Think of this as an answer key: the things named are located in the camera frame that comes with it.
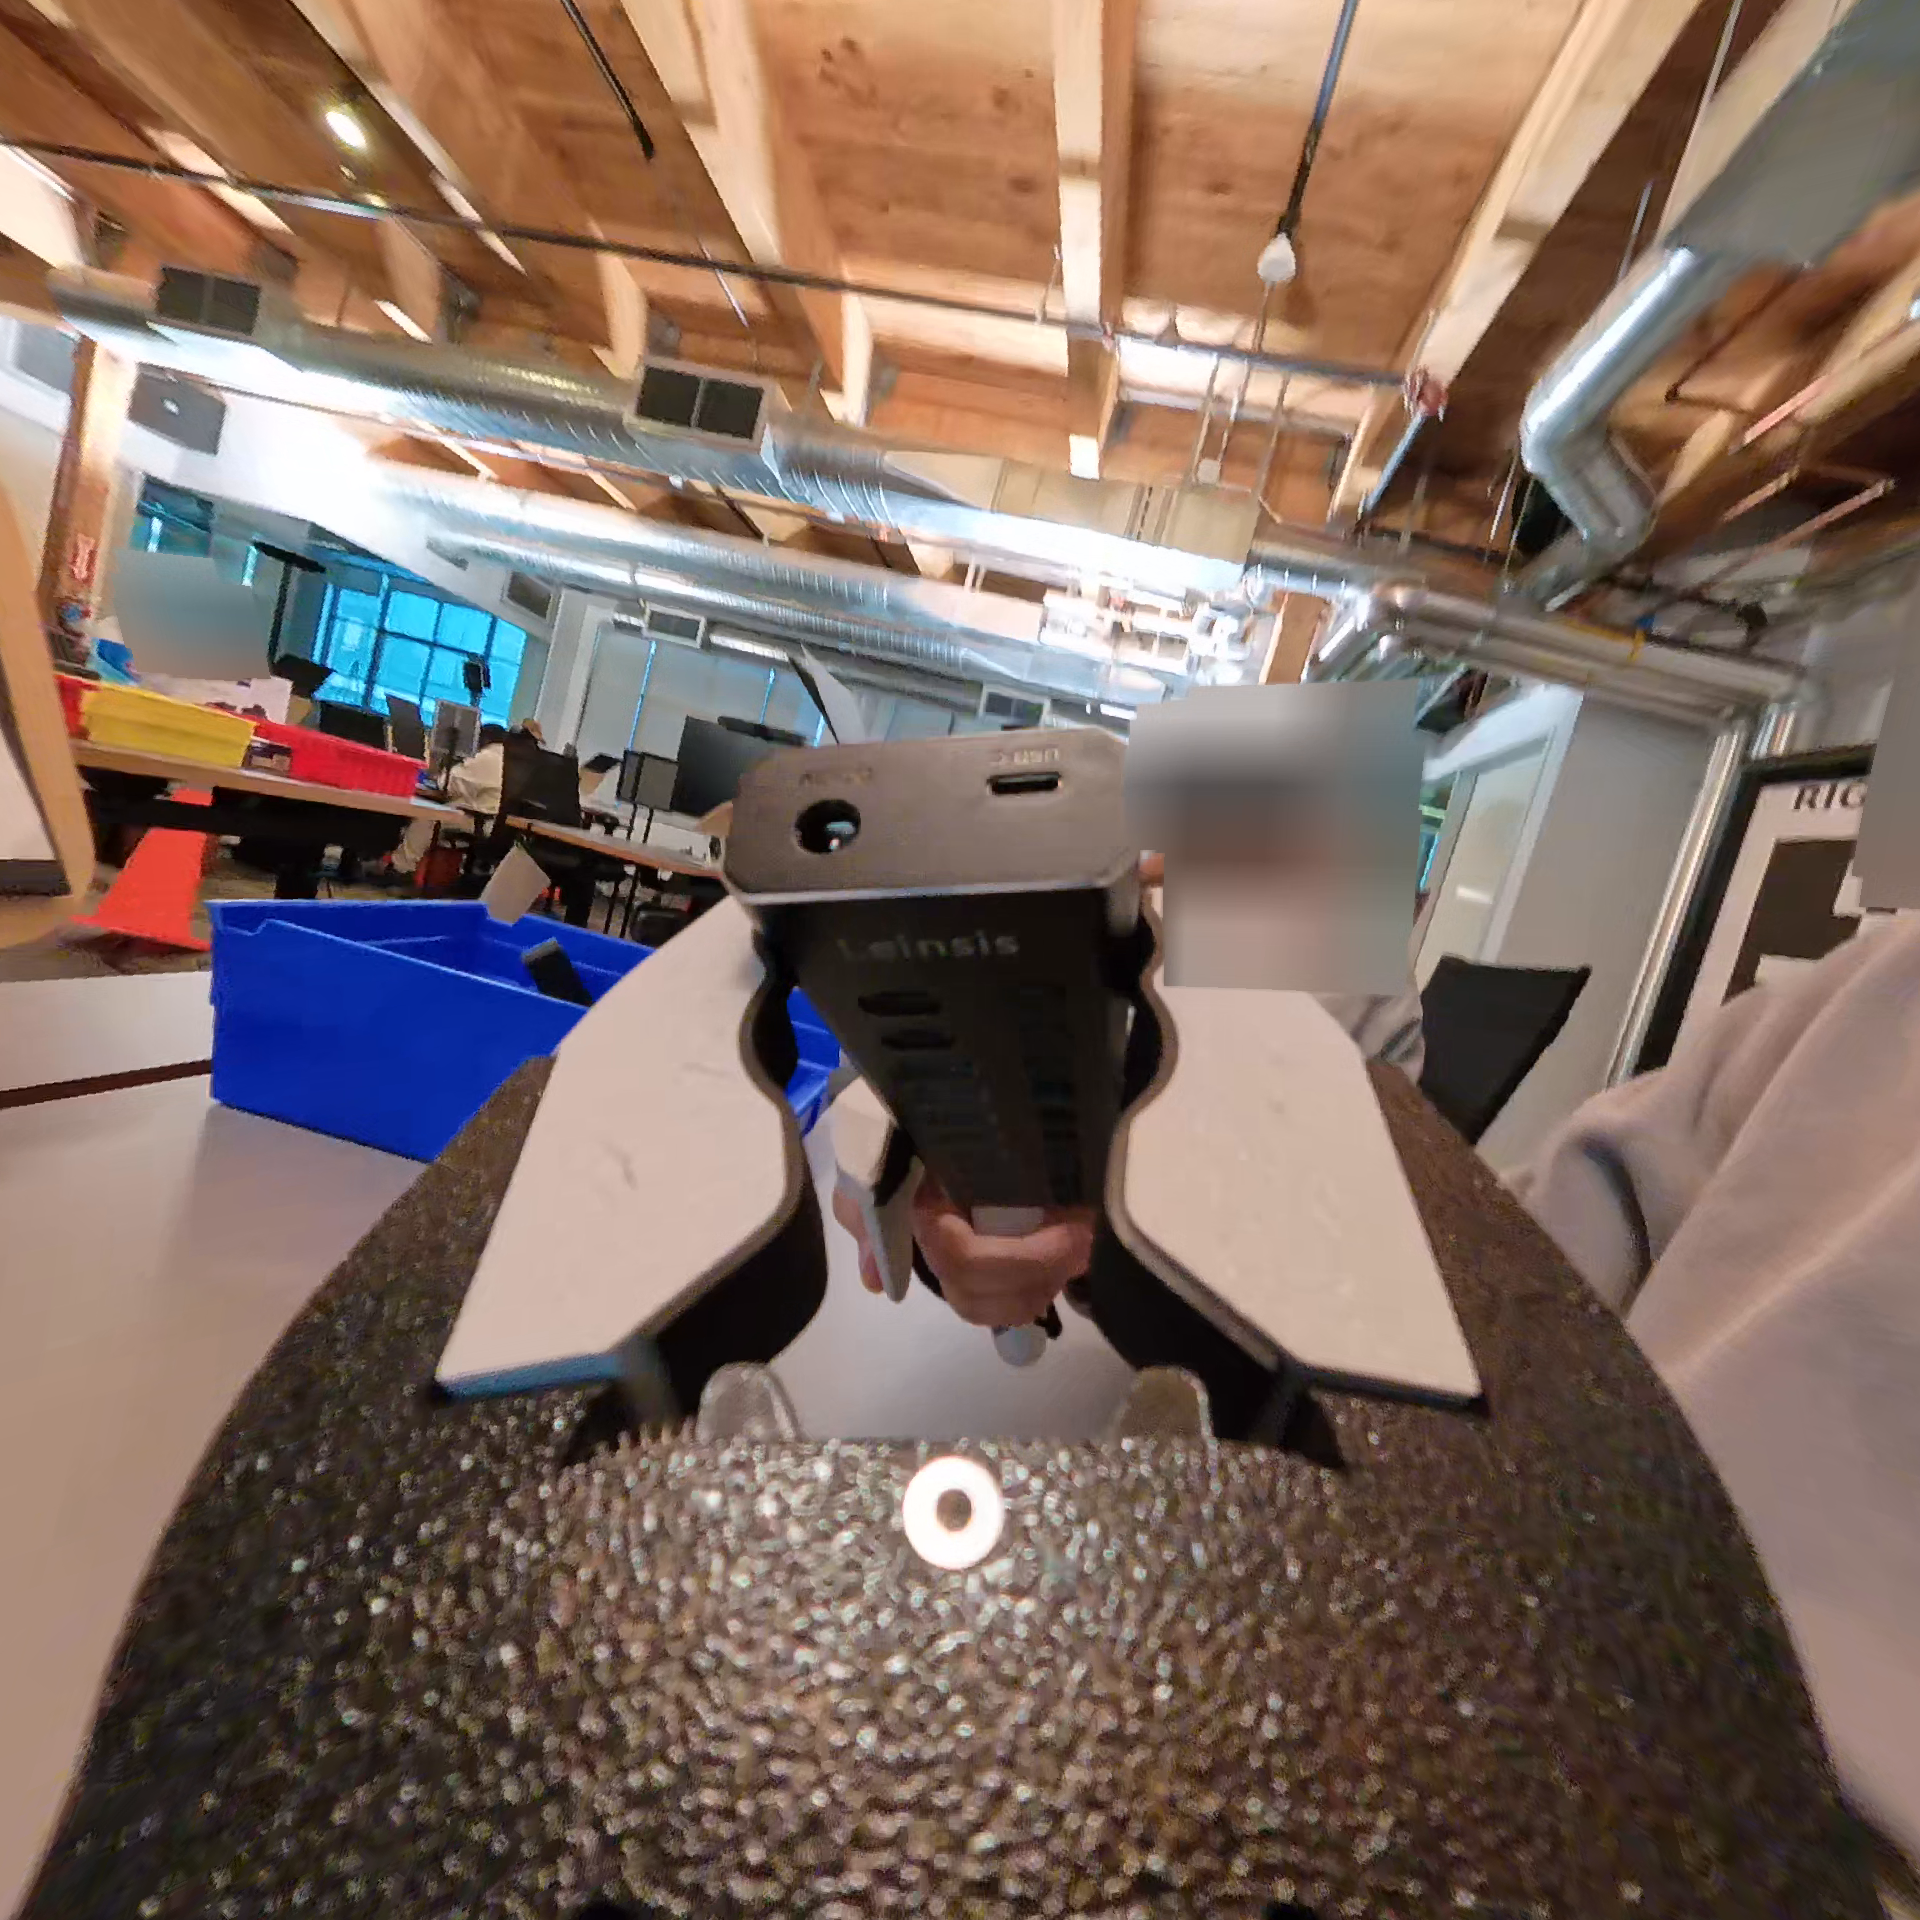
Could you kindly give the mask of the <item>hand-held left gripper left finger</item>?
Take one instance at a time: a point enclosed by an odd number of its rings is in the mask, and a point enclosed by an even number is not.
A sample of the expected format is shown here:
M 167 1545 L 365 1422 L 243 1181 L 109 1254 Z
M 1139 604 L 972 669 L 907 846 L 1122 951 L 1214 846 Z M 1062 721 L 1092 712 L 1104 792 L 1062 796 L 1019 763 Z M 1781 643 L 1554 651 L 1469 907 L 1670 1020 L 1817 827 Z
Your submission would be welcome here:
M 612 1382 L 675 1426 L 727 1363 L 779 1356 L 826 1295 L 785 978 L 725 901 L 559 1044 L 436 1382 L 501 1399 Z

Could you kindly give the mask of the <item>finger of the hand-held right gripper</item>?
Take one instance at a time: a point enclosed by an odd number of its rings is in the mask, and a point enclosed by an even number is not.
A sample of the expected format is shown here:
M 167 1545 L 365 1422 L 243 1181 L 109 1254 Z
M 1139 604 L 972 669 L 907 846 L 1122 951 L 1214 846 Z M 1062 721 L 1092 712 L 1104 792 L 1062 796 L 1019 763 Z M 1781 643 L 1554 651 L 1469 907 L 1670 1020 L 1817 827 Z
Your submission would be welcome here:
M 878 1291 L 897 1301 L 914 1279 L 914 1197 L 921 1156 L 865 1079 L 848 1079 L 826 1104 L 834 1130 L 834 1197 L 857 1216 Z

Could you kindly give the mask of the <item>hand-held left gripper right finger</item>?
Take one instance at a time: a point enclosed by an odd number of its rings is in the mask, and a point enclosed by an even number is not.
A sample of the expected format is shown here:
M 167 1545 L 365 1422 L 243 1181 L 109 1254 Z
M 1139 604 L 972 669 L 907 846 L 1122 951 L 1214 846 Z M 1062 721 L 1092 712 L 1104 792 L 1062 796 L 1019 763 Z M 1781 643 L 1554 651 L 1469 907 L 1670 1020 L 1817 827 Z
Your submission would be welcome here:
M 1150 905 L 1139 943 L 1101 1339 L 1195 1381 L 1222 1441 L 1288 1444 L 1320 1394 L 1480 1413 L 1365 1049 L 1320 995 L 1173 985 Z

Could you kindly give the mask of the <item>metallic black multiport USB hub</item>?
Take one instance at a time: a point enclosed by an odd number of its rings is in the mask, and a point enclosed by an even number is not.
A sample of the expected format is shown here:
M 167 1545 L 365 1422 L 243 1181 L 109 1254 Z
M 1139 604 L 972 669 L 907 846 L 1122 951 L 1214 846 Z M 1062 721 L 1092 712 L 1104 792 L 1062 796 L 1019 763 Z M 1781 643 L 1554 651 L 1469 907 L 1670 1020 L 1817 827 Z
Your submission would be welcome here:
M 1092 1210 L 1147 958 L 1123 748 L 1000 731 L 775 751 L 725 879 L 965 1212 Z

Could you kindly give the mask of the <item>blue plastic bin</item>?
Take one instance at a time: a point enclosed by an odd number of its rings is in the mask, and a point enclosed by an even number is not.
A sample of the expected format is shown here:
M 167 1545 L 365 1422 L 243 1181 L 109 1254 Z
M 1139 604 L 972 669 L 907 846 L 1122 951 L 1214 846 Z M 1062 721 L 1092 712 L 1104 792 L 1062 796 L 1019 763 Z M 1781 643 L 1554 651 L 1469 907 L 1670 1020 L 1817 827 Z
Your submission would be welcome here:
M 559 940 L 593 998 L 649 958 L 477 901 L 232 897 L 211 920 L 214 1098 L 415 1160 L 585 1014 L 533 988 L 522 947 Z

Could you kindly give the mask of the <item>person's right hand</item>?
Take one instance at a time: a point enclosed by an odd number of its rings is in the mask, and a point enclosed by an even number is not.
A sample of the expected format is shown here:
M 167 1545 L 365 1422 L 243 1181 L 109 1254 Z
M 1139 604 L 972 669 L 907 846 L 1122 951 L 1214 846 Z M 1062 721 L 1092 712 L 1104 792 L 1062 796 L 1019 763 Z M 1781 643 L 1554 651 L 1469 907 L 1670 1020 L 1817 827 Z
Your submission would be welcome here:
M 912 1222 L 948 1306 L 976 1329 L 1038 1322 L 1092 1260 L 1092 1210 L 1047 1210 L 1027 1236 L 983 1236 L 969 1212 L 925 1175 Z

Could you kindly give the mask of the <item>black computer monitor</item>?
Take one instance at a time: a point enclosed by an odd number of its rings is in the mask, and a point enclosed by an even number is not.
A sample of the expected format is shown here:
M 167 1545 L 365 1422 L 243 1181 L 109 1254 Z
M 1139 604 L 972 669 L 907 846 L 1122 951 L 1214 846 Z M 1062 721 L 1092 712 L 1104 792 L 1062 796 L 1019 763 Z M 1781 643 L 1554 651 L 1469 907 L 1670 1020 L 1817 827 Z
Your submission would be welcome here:
M 809 751 L 812 740 L 769 728 L 732 728 L 703 717 L 685 717 L 675 751 L 675 786 L 669 807 L 685 818 L 703 818 L 727 804 L 739 780 L 781 751 Z

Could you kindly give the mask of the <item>red plastic bin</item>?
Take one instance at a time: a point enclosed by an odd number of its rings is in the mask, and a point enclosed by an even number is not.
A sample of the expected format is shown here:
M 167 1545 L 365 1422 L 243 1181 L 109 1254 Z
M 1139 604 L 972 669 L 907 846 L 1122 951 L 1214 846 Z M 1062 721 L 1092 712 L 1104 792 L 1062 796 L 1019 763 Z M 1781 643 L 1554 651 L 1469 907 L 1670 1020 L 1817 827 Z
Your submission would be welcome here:
M 272 717 L 253 724 L 248 767 L 294 783 L 407 800 L 416 798 L 422 780 L 422 760 Z

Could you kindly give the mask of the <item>orange traffic cone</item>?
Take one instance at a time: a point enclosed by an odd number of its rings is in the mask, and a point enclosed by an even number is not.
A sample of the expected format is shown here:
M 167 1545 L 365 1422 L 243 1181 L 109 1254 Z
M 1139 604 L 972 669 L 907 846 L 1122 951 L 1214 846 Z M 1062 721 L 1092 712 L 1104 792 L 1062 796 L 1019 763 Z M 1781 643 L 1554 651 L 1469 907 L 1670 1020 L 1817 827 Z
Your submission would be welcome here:
M 170 954 L 208 954 L 198 934 L 198 897 L 216 833 L 180 827 L 146 827 L 103 897 L 70 920 L 91 936 L 163 947 Z

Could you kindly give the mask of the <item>framed black white tag poster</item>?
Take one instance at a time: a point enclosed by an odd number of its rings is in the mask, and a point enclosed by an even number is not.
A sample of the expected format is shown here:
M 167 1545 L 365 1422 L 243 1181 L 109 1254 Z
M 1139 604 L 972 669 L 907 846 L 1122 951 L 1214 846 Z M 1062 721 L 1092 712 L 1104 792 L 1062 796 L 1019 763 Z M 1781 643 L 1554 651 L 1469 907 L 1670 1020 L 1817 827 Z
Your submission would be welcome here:
M 1870 742 L 1846 742 L 1740 769 L 1687 871 L 1645 1020 L 1623 1052 L 1626 1076 L 1669 1062 L 1724 1001 L 1857 934 L 1851 856 L 1870 767 Z

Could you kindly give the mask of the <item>silver pipe run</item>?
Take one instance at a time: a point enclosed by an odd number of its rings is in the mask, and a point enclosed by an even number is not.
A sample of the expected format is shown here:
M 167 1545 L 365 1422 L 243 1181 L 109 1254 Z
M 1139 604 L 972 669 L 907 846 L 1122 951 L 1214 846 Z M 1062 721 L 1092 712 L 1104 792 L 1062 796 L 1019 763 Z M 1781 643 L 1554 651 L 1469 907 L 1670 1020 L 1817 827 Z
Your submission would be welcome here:
M 1309 671 L 1337 671 L 1383 639 L 1438 662 L 1464 662 L 1495 676 L 1538 678 L 1591 692 L 1613 706 L 1673 712 L 1701 721 L 1740 717 L 1761 709 L 1794 709 L 1807 683 L 1792 662 L 1692 651 L 1641 634 L 1620 634 L 1525 604 L 1475 598 L 1423 584 L 1408 576 L 1330 565 L 1254 561 L 1241 592 L 1270 606 L 1282 592 L 1304 592 L 1335 610 L 1328 643 Z

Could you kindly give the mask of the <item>yellow plastic bin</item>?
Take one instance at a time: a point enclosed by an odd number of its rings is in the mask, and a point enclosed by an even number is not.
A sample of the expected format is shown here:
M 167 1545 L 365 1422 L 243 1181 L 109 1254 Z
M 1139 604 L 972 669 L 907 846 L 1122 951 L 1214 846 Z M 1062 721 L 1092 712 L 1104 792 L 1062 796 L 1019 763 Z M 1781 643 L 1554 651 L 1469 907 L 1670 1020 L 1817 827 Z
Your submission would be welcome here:
M 246 714 L 130 685 L 91 685 L 76 712 L 95 748 L 211 769 L 239 769 L 254 738 Z

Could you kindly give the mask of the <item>long silver ventilation duct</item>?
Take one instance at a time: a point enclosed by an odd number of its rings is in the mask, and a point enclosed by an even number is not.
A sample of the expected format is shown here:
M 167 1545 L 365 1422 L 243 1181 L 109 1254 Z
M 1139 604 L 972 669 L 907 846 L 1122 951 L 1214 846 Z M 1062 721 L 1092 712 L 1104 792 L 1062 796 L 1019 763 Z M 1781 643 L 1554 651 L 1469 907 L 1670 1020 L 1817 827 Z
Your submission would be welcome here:
M 707 434 L 638 409 L 640 380 L 311 322 L 280 290 L 230 276 L 163 267 L 141 283 L 51 267 L 45 290 L 61 322 L 88 340 L 248 398 L 528 447 L 573 464 L 703 481 L 1042 576 L 1100 576 L 1219 604 L 1258 592 L 1247 576 L 1260 508 L 1244 494 L 1069 477 L 1003 454 L 895 447 L 803 417 L 761 380 L 689 368 L 744 417 L 739 431 Z

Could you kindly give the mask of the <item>silver elbow duct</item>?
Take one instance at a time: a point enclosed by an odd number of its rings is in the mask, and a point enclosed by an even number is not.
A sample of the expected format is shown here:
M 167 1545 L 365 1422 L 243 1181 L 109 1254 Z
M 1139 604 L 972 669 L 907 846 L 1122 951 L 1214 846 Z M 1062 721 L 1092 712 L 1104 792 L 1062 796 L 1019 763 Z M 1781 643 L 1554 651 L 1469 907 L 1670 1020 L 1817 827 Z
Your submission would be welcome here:
M 1567 520 L 1520 578 L 1561 606 L 1650 530 L 1620 398 L 1761 267 L 1824 266 L 1916 184 L 1916 4 L 1785 4 L 1704 106 L 1650 248 L 1523 408 L 1523 464 Z

